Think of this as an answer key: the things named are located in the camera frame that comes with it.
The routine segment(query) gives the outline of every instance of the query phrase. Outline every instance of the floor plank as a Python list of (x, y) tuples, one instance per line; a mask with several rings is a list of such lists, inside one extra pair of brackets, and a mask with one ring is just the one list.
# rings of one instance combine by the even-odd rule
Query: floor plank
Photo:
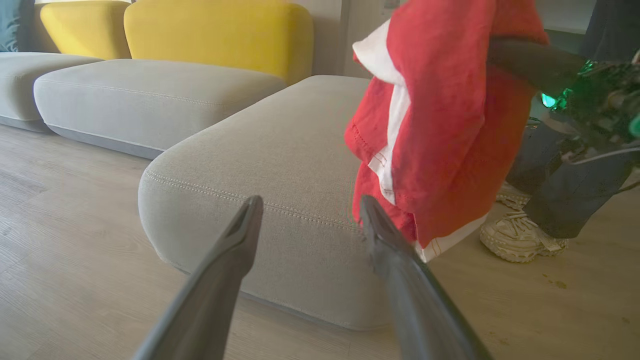
[[(0, 359), (131, 358), (185, 281), (140, 225), (148, 163), (0, 126)], [(557, 258), (514, 265), (473, 235), (430, 266), (496, 359), (636, 359), (639, 200), (640, 189), (613, 198)], [(346, 331), (241, 297), (226, 358), (399, 350), (391, 328)]]

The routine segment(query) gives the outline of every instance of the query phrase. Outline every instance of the green light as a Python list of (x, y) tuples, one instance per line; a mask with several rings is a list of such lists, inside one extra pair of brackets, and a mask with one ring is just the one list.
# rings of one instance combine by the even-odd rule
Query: green light
[(544, 105), (546, 108), (552, 108), (555, 104), (556, 100), (553, 97), (547, 94), (542, 94), (542, 105)]
[(640, 115), (636, 116), (635, 119), (631, 120), (629, 124), (629, 132), (636, 138), (640, 138)]

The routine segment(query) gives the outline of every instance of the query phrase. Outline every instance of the shoe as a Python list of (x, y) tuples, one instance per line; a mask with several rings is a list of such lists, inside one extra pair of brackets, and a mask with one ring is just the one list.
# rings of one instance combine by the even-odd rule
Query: shoe
[(529, 202), (531, 195), (514, 188), (506, 181), (502, 184), (502, 188), (495, 197), (495, 200), (509, 208), (520, 211)]
[(512, 263), (528, 263), (536, 255), (555, 256), (562, 253), (569, 241), (545, 234), (524, 211), (508, 213), (502, 219), (485, 224), (480, 241), (492, 253)]

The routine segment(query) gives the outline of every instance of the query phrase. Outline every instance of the gray pants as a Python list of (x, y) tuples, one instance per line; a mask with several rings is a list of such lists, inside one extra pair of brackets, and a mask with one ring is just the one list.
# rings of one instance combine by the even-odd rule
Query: gray pants
[[(630, 62), (638, 49), (640, 0), (598, 0), (580, 54), (594, 60)], [(532, 194), (524, 211), (548, 235), (574, 238), (627, 180), (636, 155), (567, 165), (558, 155), (557, 143), (562, 138), (544, 125), (527, 131), (507, 181)]]

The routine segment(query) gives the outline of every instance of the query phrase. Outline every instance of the ottoman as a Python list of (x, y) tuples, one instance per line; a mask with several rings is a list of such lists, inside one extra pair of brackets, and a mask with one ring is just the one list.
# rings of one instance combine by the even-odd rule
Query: ottoman
[(285, 86), (251, 70), (123, 59), (52, 72), (34, 93), (56, 133), (153, 159)]
[(156, 158), (138, 200), (160, 258), (193, 271), (242, 201), (259, 194), (262, 232), (241, 290), (348, 329), (388, 323), (387, 297), (350, 215), (359, 161), (342, 139), (367, 85), (305, 79)]
[(0, 124), (49, 131), (33, 99), (33, 83), (55, 70), (100, 59), (47, 53), (0, 53)]

